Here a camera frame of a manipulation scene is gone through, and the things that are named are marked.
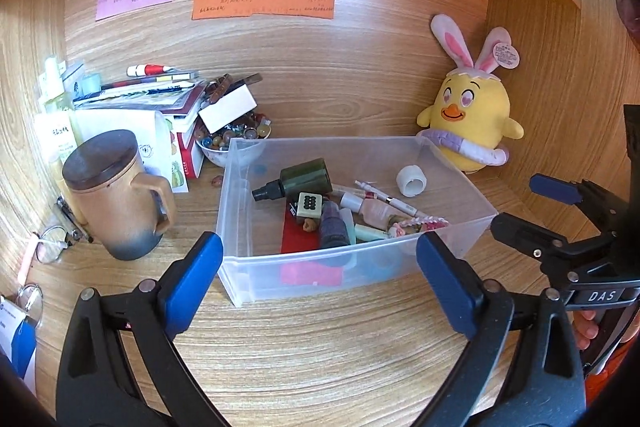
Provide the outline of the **person's right hand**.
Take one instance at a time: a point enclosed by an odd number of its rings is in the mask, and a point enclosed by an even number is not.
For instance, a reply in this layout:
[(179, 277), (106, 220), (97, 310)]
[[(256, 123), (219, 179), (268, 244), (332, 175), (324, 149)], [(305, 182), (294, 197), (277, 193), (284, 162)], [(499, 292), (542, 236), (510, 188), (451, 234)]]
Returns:
[(597, 312), (594, 310), (580, 310), (573, 313), (573, 331), (580, 351), (586, 350), (598, 335), (599, 326), (596, 315)]

